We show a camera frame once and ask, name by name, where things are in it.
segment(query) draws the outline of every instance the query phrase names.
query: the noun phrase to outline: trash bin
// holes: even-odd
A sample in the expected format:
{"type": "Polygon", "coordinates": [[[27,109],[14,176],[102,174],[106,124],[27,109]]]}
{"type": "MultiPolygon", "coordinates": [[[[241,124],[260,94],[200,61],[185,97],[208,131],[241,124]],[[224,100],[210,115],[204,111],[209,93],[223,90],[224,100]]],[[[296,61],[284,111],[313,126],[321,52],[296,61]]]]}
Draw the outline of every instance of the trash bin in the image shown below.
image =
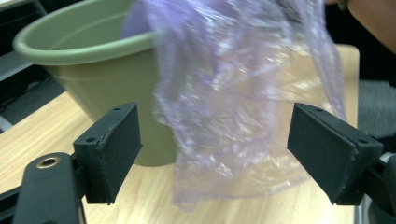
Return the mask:
{"type": "Polygon", "coordinates": [[[43,65],[93,120],[113,106],[137,102],[143,148],[135,163],[165,165],[175,161],[176,142],[152,113],[152,34],[120,40],[132,2],[86,0],[65,7],[20,31],[13,45],[26,60],[43,65]]]}

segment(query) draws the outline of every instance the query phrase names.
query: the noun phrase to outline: light wood tabletop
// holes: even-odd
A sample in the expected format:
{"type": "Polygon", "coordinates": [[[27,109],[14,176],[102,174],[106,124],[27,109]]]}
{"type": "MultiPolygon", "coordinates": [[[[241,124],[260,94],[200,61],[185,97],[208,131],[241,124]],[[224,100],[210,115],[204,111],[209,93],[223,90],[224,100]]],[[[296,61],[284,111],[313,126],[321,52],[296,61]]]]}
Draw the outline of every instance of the light wood tabletop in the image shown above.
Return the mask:
{"type": "MultiPolygon", "coordinates": [[[[356,126],[359,53],[338,49],[346,74],[346,116],[356,126]]],[[[20,185],[24,167],[33,159],[51,152],[71,154],[74,140],[91,125],[65,92],[1,134],[0,192],[20,185]]],[[[331,205],[313,180],[272,196],[202,202],[194,212],[183,213],[172,205],[173,168],[134,165],[115,204],[84,205],[88,223],[353,223],[354,207],[331,205]]]]}

